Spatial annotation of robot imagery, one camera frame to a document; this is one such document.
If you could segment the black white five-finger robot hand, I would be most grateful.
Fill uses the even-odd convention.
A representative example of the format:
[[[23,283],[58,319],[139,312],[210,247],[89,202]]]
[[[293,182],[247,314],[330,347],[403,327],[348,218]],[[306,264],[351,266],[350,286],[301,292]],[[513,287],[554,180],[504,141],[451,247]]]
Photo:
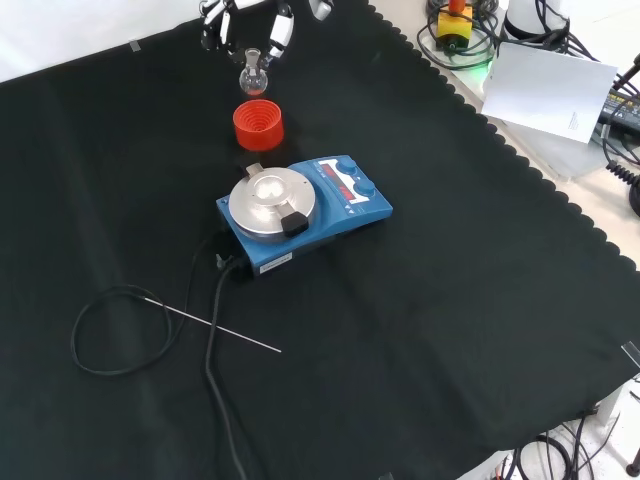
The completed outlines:
[[[258,10],[270,1],[201,1],[199,11],[202,17],[201,44],[205,50],[223,50],[236,63],[244,58],[243,48],[232,36],[232,21],[240,14]],[[273,1],[276,7],[266,52],[261,55],[259,65],[268,67],[279,60],[291,40],[295,16],[286,1]]]

